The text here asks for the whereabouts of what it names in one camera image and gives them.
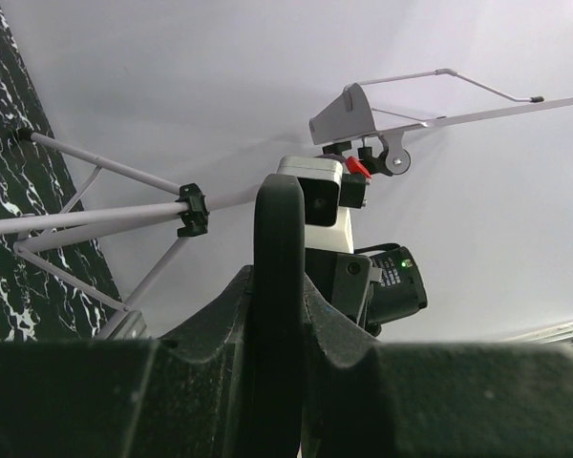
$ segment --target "white wall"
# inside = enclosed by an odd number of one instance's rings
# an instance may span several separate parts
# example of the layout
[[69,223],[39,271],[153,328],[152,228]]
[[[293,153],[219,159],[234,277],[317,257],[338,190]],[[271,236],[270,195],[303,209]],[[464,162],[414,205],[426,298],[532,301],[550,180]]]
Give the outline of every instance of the white wall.
[[[261,181],[281,156],[317,153],[308,119],[355,80],[453,67],[514,94],[573,94],[573,0],[1,4],[59,138],[208,195]],[[381,96],[441,114],[496,106],[440,78]],[[484,338],[573,319],[573,108],[406,141],[411,170],[374,179],[355,242],[410,247],[430,306],[382,338]],[[70,163],[81,182],[90,167]],[[103,172],[84,203],[170,199]],[[210,224],[147,296],[156,333],[251,260],[251,206]],[[102,241],[125,296],[175,231]]]

